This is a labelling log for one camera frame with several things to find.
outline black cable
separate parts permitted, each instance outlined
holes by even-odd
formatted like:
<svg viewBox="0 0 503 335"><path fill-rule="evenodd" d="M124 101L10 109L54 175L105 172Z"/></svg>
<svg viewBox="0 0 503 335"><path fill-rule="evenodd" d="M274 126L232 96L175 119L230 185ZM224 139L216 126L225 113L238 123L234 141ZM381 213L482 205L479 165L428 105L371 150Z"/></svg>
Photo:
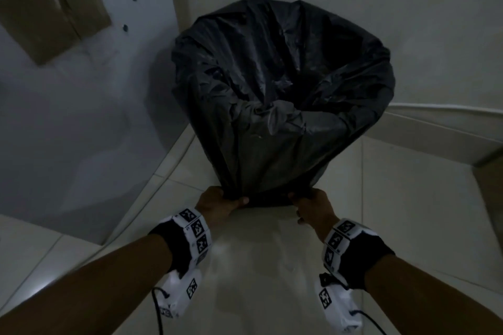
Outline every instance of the black cable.
<svg viewBox="0 0 503 335"><path fill-rule="evenodd" d="M374 323L374 326L377 327L377 329L381 332L381 334L386 335L386 332L384 332L384 330L381 328L381 326L378 325L374 319L370 318L370 315L364 313L363 311L353 310L353 311L350 311L349 314L351 314L351 316L355 316L356 314L362 314L362 315L366 316L372 323Z"/></svg>
<svg viewBox="0 0 503 335"><path fill-rule="evenodd" d="M154 287L151 291L152 293L152 298L154 300L154 306L155 306L155 314L157 315L157 326L159 327L159 335L164 335L164 331L162 330L162 320L160 317L160 309L159 309L159 303L157 302L157 297L155 296L155 291L158 290L162 293L165 299L167 299L170 295L166 293L163 289L160 287Z"/></svg>

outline left hand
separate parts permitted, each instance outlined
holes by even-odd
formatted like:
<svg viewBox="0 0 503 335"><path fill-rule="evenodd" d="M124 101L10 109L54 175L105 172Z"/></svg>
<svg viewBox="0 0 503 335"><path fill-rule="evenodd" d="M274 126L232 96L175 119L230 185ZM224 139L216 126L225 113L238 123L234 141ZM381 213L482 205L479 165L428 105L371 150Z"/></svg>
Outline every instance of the left hand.
<svg viewBox="0 0 503 335"><path fill-rule="evenodd" d="M237 200L223 198L220 187L209 187L204 191L196 204L196 209L203 215L209 227L229 216L230 212L248 204L249 199L242 197Z"/></svg>

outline right hand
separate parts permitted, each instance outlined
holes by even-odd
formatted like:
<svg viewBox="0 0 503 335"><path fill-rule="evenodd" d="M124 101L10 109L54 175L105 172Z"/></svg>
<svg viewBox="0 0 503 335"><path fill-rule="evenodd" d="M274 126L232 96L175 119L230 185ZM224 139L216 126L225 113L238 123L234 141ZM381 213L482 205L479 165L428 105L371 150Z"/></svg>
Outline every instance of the right hand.
<svg viewBox="0 0 503 335"><path fill-rule="evenodd" d="M318 188L311 189L310 198L296 196L293 192L288 194L288 198L298 208L297 222L311 225L322 242L339 222L326 193Z"/></svg>

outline hand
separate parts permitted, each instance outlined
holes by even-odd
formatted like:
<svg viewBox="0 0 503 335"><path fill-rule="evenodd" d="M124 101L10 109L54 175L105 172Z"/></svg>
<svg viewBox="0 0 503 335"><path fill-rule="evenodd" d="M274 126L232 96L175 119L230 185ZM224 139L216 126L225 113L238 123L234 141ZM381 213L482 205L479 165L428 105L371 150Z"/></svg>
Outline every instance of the hand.
<svg viewBox="0 0 503 335"><path fill-rule="evenodd" d="M196 209L203 215L209 227L229 216L230 212L248 204L249 199L242 197L237 200L223 198L220 187L209 187L204 191L196 204Z"/></svg>
<svg viewBox="0 0 503 335"><path fill-rule="evenodd" d="M311 189L311 197L298 197L295 193L288 194L293 205L298 208L299 224L308 223L313 227L318 238L323 242L329 235L331 228L337 224L339 218L333 212L332 205L326 193L320 189Z"/></svg>

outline wristband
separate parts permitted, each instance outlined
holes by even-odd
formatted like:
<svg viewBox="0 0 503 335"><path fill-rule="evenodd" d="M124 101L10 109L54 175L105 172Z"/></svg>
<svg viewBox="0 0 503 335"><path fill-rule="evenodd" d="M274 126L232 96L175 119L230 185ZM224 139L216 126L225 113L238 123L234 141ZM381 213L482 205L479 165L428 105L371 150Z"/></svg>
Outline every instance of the wristband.
<svg viewBox="0 0 503 335"><path fill-rule="evenodd" d="M173 255L168 273L177 270L180 278L196 268L211 248L211 235L201 213L195 208L186 208L161 221L149 235L160 235Z"/></svg>
<svg viewBox="0 0 503 335"><path fill-rule="evenodd" d="M326 237L325 268L345 289L365 288L365 273L386 255L395 255L382 239L366 226L343 218Z"/></svg>

